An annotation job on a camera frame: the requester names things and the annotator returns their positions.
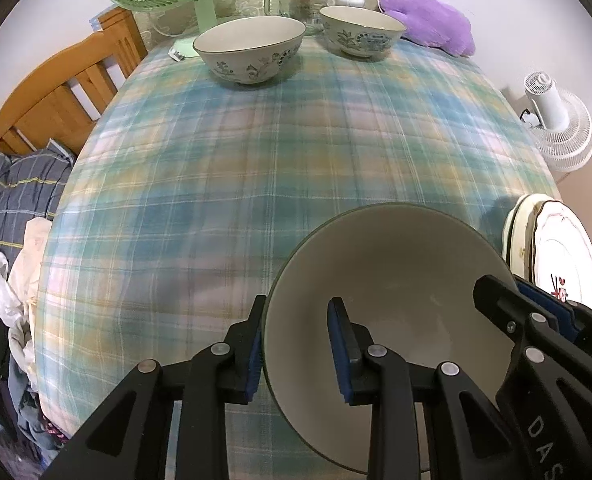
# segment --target yellow stripe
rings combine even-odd
[[[19,180],[15,184],[5,184],[3,182],[0,182],[0,186],[2,186],[2,187],[18,187],[20,184],[28,184],[29,182],[38,182],[40,184],[57,184],[58,183],[57,180],[42,180],[41,178],[38,178],[37,176],[35,176],[33,178],[26,178],[24,180]]]
[[[0,245],[4,245],[4,246],[7,246],[7,247],[16,247],[18,249],[21,249],[22,248],[22,244],[14,244],[12,242],[5,242],[3,240],[0,240]]]

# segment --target metal rivet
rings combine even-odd
[[[547,319],[545,319],[545,316],[539,314],[538,312],[532,312],[532,319],[536,323],[545,323],[547,321]]]
[[[532,363],[541,363],[545,360],[545,354],[533,346],[526,348],[525,355]]]
[[[214,355],[226,355],[231,350],[227,343],[215,343],[211,346],[211,353]]]
[[[387,354],[387,349],[383,345],[370,345],[367,348],[367,353],[372,357],[384,357]]]
[[[458,368],[458,365],[455,363],[446,362],[441,365],[441,371],[445,375],[454,376],[458,375],[460,368]]]
[[[153,359],[145,359],[138,363],[138,371],[144,374],[153,372],[156,369],[156,361]]]

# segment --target white lettering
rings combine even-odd
[[[554,443],[550,442],[549,444],[545,444],[544,446],[540,446],[540,447],[536,448],[536,451],[538,451],[540,453],[540,463],[541,464],[547,458],[547,455],[550,452],[552,447],[554,447]]]
[[[560,474],[563,474],[563,466],[556,464],[553,466],[553,468],[551,468],[551,478],[550,473],[545,472],[545,480],[554,480],[556,478],[556,470],[558,470]]]
[[[538,424],[538,431],[534,431],[534,426]],[[527,428],[527,432],[530,434],[530,437],[534,438],[540,434],[540,432],[545,427],[545,423],[542,421],[542,417],[540,415],[537,416],[536,420],[534,420],[530,426]]]

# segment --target bowl rim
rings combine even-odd
[[[329,16],[328,14],[325,13],[325,11],[327,9],[338,8],[338,7],[342,7],[343,9],[353,9],[350,12],[355,12],[356,14],[363,14],[364,16],[367,16],[369,13],[374,13],[374,14],[378,14],[379,16],[384,16],[388,20],[391,20],[392,25],[395,25],[396,28],[375,27],[372,25],[364,25],[364,23],[357,23],[356,21],[344,20],[341,18],[337,18],[335,16]],[[365,9],[364,7],[328,6],[328,7],[323,7],[322,9],[320,9],[320,14],[329,20],[336,20],[337,22],[340,22],[340,23],[349,23],[350,25],[356,25],[358,27],[372,28],[373,30],[386,30],[388,32],[405,32],[407,30],[407,25],[405,25],[405,23],[399,22],[396,18],[392,18],[391,16],[389,16],[383,12],[377,12],[376,10]]]
[[[275,43],[270,43],[270,44],[261,45],[261,46],[255,46],[252,48],[233,48],[231,50],[218,50],[217,52],[215,52],[213,50],[201,50],[199,48],[196,48],[196,41],[198,41],[204,34],[209,32],[210,30],[214,30],[215,28],[218,28],[218,27],[223,27],[223,25],[228,25],[229,23],[240,22],[241,20],[257,20],[259,18],[280,18],[282,20],[290,20],[292,22],[298,23],[298,25],[301,25],[302,32],[300,34],[297,34],[294,37],[288,38],[286,40],[277,41]],[[299,22],[298,20],[294,20],[293,18],[288,18],[287,16],[247,16],[246,18],[238,18],[236,20],[230,20],[229,22],[220,23],[220,25],[216,25],[216,27],[211,27],[209,30],[205,30],[205,32],[202,32],[201,35],[199,35],[195,40],[193,40],[192,46],[193,46],[193,49],[201,55],[202,54],[233,54],[234,52],[253,52],[255,50],[260,50],[262,48],[268,48],[270,46],[276,46],[276,45],[279,45],[282,43],[286,43],[287,41],[293,41],[297,38],[302,39],[304,37],[306,31],[307,31],[307,27],[305,27],[304,23]]]
[[[269,290],[269,294],[267,294],[267,297],[265,299],[265,306],[263,307],[263,314],[261,316],[261,323],[260,323],[260,329],[261,329],[261,337],[260,337],[260,343],[261,343],[261,352],[262,355],[265,355],[265,351],[266,351],[266,323],[267,323],[267,314],[269,311],[269,306],[271,304],[271,298],[273,297],[275,288],[276,288],[276,284],[278,283],[278,280],[281,278],[281,276],[284,274],[285,270],[287,269],[287,266],[289,265],[289,263],[292,261],[292,259],[294,258],[294,256],[298,253],[298,251],[301,250],[301,248],[305,245],[305,243],[307,243],[311,238],[314,237],[314,235],[316,235],[318,232],[322,231],[322,229],[326,228],[330,223],[334,222],[335,220],[347,216],[349,214],[352,213],[356,213],[358,211],[361,210],[365,210],[365,209],[377,209],[377,208],[412,208],[412,209],[423,209],[423,210],[429,210],[432,213],[436,213],[439,216],[442,216],[452,222],[455,222],[457,224],[460,224],[461,227],[464,227],[465,229],[467,229],[470,232],[473,232],[474,235],[476,235],[477,238],[479,238],[479,240],[481,240],[485,245],[487,245],[495,254],[497,254],[498,258],[500,259],[500,261],[502,261],[503,265],[505,266],[505,268],[507,269],[507,272],[509,273],[510,276],[513,276],[511,269],[509,268],[509,265],[507,264],[507,262],[505,262],[505,260],[503,259],[503,257],[496,251],[495,247],[491,244],[491,242],[489,240],[487,240],[485,238],[485,236],[480,233],[479,231],[477,231],[476,229],[474,229],[471,225],[467,224],[467,222],[461,220],[460,218],[457,218],[455,216],[452,216],[448,213],[445,213],[443,211],[440,211],[438,209],[434,209],[432,207],[426,206],[424,204],[417,204],[417,203],[413,203],[413,202],[395,202],[395,201],[384,201],[384,202],[376,202],[376,203],[371,203],[371,204],[367,204],[367,205],[361,205],[358,207],[355,207],[353,209],[349,209],[347,211],[344,211],[342,213],[339,213],[335,216],[333,216],[332,218],[328,219],[327,221],[323,222],[322,224],[320,224],[318,227],[316,227],[315,229],[313,229],[313,231],[311,231],[309,234],[307,234],[307,236],[305,236],[300,243],[298,243],[298,245],[294,248],[293,251],[291,251],[291,254],[289,255],[289,257],[287,258],[287,260],[281,265],[281,268],[279,269],[278,273],[276,274],[276,276],[274,277],[273,281],[271,282],[271,289]],[[518,286],[516,285],[516,281],[512,279],[512,285],[513,285],[513,289],[515,292],[518,292]],[[269,371],[267,370],[267,363],[266,361],[263,361],[263,376],[265,377],[265,383],[267,385],[267,388],[269,390],[269,395],[271,396],[271,400],[273,401],[274,405],[278,408],[279,413],[281,414],[281,417],[287,422],[287,424],[289,425],[289,427],[298,435],[298,438],[300,439],[300,441],[305,444],[305,446],[307,446],[311,451],[313,451],[314,453],[316,453],[318,456],[324,458],[325,460],[327,460],[328,462],[331,462],[345,470],[349,470],[349,471],[353,471],[354,473],[359,473],[359,474],[367,474],[367,471],[361,471],[359,469],[354,469],[353,467],[349,467],[346,464],[337,462],[336,460],[332,459],[331,457],[325,455],[321,450],[316,449],[313,444],[310,444],[303,435],[300,434],[300,431],[298,431],[294,425],[292,424],[292,422],[287,418],[287,415],[285,414],[285,412],[282,409],[281,404],[278,402],[278,399],[276,398],[276,394],[273,390],[273,387],[271,386],[271,380],[269,379]]]

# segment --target floral patterned bowl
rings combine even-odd
[[[305,25],[282,16],[253,16],[222,23],[199,35],[193,47],[217,76],[242,84],[275,76],[300,48]]]
[[[361,7],[325,7],[320,17],[329,41],[358,57],[387,52],[407,30],[397,19]]]

